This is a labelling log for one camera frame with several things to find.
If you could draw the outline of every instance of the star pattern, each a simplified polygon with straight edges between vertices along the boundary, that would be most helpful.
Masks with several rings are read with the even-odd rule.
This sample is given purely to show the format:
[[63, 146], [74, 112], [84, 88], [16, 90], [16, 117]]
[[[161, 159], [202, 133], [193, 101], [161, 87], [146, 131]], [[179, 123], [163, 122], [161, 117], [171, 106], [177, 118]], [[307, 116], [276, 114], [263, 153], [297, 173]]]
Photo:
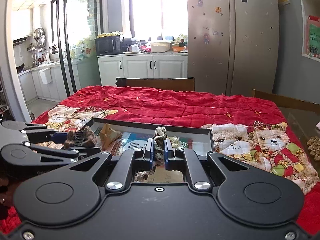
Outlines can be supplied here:
[[230, 119], [231, 119], [231, 117], [233, 117], [231, 114], [229, 114], [228, 112], [226, 113], [226, 114], [224, 114], [224, 115], [226, 115], [227, 117], [229, 117]]

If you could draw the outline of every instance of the silver screw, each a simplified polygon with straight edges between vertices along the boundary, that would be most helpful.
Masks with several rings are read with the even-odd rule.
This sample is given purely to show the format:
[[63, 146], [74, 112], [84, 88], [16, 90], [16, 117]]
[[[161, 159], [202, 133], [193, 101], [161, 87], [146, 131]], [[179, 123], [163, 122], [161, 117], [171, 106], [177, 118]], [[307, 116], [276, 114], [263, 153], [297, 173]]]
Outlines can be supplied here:
[[33, 235], [33, 233], [31, 233], [31, 232], [24, 232], [23, 233], [23, 238], [25, 239], [25, 240], [32, 240], [32, 239], [34, 239], [35, 238], [35, 236]]
[[112, 182], [109, 182], [107, 184], [107, 187], [109, 189], [120, 189], [123, 187], [123, 184], [121, 182], [118, 182], [118, 181], [112, 181]]
[[296, 233], [295, 232], [289, 232], [285, 235], [286, 240], [294, 240], [296, 238]]
[[156, 187], [156, 188], [155, 188], [155, 191], [157, 191], [157, 192], [163, 192], [163, 191], [164, 191], [164, 188], [163, 188], [163, 187]]
[[201, 190], [208, 189], [210, 186], [211, 186], [210, 183], [205, 181], [199, 181], [195, 183], [195, 188], [201, 189]]

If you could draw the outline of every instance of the silver refrigerator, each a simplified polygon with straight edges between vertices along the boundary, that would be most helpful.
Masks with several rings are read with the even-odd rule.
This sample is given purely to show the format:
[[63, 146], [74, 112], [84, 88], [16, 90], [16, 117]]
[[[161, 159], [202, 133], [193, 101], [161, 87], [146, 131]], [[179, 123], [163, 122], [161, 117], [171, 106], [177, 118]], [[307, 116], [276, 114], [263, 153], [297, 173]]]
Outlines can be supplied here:
[[272, 92], [279, 42], [277, 0], [188, 0], [188, 76], [196, 91]]

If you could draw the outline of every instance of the microwave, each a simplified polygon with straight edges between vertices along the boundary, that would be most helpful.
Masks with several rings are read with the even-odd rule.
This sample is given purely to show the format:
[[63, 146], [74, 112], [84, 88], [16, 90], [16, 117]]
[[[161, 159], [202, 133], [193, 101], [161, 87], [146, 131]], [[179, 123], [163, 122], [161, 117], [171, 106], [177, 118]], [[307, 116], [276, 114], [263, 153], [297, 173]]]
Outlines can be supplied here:
[[120, 36], [96, 38], [97, 56], [121, 54]]

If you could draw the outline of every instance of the glass door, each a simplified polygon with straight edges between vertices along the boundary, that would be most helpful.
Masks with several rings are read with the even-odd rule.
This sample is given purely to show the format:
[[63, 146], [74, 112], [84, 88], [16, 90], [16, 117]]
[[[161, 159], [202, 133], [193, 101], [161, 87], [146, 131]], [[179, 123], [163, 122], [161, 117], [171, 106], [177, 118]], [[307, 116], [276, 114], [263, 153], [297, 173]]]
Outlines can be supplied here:
[[53, 0], [52, 17], [57, 33], [67, 96], [81, 88], [101, 85], [95, 39], [103, 32], [102, 0]]

